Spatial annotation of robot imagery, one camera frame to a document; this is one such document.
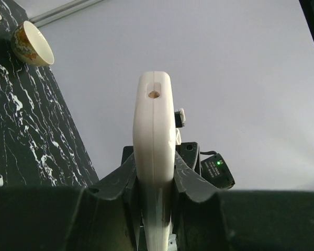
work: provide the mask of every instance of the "floral pattern on cup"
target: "floral pattern on cup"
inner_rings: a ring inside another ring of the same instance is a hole
[[[17,51],[17,53],[29,58],[30,60],[37,57],[37,53],[29,42],[23,24],[14,31],[13,37],[12,47]]]

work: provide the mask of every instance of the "white handle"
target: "white handle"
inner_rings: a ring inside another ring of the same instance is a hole
[[[171,80],[165,72],[140,77],[132,136],[147,248],[166,251],[176,127]]]

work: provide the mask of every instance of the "black cable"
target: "black cable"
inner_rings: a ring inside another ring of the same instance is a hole
[[[200,154],[202,154],[202,155],[215,155],[215,154],[217,154],[217,152],[215,152],[215,151],[200,152]]]

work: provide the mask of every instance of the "marble surface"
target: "marble surface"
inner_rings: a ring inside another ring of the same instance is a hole
[[[0,0],[0,15],[0,186],[97,182],[50,68],[27,66],[10,49],[10,36],[28,19],[26,12]]]

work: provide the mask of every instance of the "label on adapter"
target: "label on adapter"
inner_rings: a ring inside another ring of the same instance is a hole
[[[221,172],[219,171],[219,169],[217,168],[213,161],[203,161],[202,165],[204,165],[207,168],[212,178],[221,176]]]

